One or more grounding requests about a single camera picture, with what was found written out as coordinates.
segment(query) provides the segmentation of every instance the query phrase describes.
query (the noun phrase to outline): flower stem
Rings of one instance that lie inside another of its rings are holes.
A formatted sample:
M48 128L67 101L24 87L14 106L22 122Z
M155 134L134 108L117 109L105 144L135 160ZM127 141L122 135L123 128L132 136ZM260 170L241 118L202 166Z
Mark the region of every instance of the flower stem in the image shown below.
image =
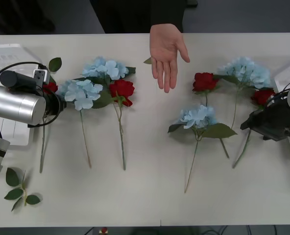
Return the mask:
M238 95L239 95L239 87L237 87L237 93L236 93L236 95L235 95L234 116L233 116L233 122L232 122L231 129L233 128L234 121L235 121L235 116L236 116L236 113L237 113Z
M86 148L88 166L90 167L90 169L92 169L90 155L88 154L88 150L87 150L87 144L86 144L86 137L85 137L85 132L84 132L84 124L83 124L82 110L80 110L80 115L81 115L82 131L83 131L83 136L84 136L84 142L85 142L85 148Z
M223 147L223 150L224 150L224 152L225 152L225 155L226 155L227 158L229 159L230 157L229 157L229 154L228 154L227 149L226 149L225 146L224 146L223 140L222 140L222 139L219 139L219 140L220 140L220 142L221 142L221 144L222 144L222 147Z
M242 153L240 154L240 156L239 156L239 158L237 159L237 161L232 165L232 168L233 168L233 169L237 166L237 164L239 163L239 161L241 160L241 158L244 156L244 153L245 153L246 148L247 148L247 144L248 144L248 142L249 142L249 137L250 137L250 135L251 135L251 131L252 131L252 130L249 129L249 132L248 132L248 135L247 135L247 139L246 139L246 142L245 142L245 145L244 145L243 151L242 151Z
M45 126L43 126L43 143L42 143L42 152L41 152L41 162L39 166L39 173L42 174L44 167L44 147L45 147Z
M195 160L195 155L196 155L196 151L197 151L197 147L198 147L198 142L196 142L196 147L195 147L195 152L194 152L194 157L193 157L193 161L192 161L192 166L191 166L191 170L190 170L190 174L189 174L189 178L188 178L188 182L186 184L184 193L186 193L186 191L188 190L188 186L189 186L189 182L190 182L190 178L191 178L191 173L192 173L192 169L193 169L193 165L194 165L194 160Z
M205 97L206 97L206 106L207 106L207 104L208 104L208 97L207 97L207 95L208 95L208 93L205 92Z
M126 169L126 166L125 166L124 146L123 146L123 128L122 128L122 125L121 125L122 102L120 101L120 102L118 102L118 104L119 104L119 110L120 110L120 116L118 118L118 121L119 121L120 138L121 138L122 162L123 162L123 169L125 170Z

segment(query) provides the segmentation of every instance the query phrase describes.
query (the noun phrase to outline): detached leaf sprig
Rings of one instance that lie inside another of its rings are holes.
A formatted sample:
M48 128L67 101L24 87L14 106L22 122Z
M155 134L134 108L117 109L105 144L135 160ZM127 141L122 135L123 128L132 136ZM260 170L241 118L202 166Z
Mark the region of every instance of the detached leaf sprig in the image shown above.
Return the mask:
M4 197L6 200L17 200L13 207L13 211L23 200L24 206L27 204L29 205L36 205L41 202L40 198L36 195L28 195L26 192L26 182L24 181L25 174L22 180L19 179L16 171L12 168L7 169L6 173L6 182L9 186L15 187L15 189L9 191L7 195Z

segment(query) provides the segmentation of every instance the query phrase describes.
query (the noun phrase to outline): table surface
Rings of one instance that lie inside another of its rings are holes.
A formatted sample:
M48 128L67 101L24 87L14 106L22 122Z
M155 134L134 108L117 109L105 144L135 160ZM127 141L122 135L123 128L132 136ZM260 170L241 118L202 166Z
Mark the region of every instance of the table surface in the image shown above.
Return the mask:
M133 106L124 109L127 170L121 165L119 126L114 108L85 110L84 125L93 168L86 151L79 112L65 110L47 128L45 165L39 173L42 130L33 145L11 150L0 174L0 227L175 226L290 224L290 145L262 141L253 133L246 156L231 165L246 139L238 127L254 109L248 98L238 104L237 136L199 145L188 192L184 187L193 159L194 137L167 134L181 109L204 102L192 93L196 72L215 72L238 56L249 56L275 74L290 63L289 34L186 34L191 63L178 59L178 83L165 94L151 76L148 35L0 36L0 44L19 43L48 64L61 57L58 83L80 77L85 63L103 55L136 67ZM231 125L234 88L224 81L209 95L220 122ZM37 206L4 200L10 190L7 167L26 170L28 193L39 193Z

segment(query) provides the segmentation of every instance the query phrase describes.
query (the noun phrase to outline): blue hydrangea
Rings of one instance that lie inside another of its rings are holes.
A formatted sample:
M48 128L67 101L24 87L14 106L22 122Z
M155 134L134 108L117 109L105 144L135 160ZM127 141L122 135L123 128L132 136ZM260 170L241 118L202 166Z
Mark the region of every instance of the blue hydrangea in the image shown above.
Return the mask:
M99 92L102 85L93 84L90 80L76 81L69 80L58 86L56 94L68 102L74 102L76 110L90 109L93 100L100 98Z
M86 65L82 75L84 77L104 77L109 75L111 80L124 78L129 73L127 67L114 60L106 61L103 57L97 57L91 65Z
M180 119L177 123L186 123L184 129L189 129L192 126L206 128L208 125L216 124L217 120L212 107L201 105L196 109L181 110Z
M240 57L218 69L219 75L234 75L240 82L257 89L271 87L270 71L248 57Z

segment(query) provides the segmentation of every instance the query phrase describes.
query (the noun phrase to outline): hand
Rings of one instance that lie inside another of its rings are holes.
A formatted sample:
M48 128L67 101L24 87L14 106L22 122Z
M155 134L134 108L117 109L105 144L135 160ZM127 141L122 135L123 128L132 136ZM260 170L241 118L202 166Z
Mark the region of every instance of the hand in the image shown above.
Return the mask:
M181 32L173 24L157 24L150 29L150 55L153 77L158 80L160 89L168 93L174 89L178 74L177 55L189 63L190 58Z

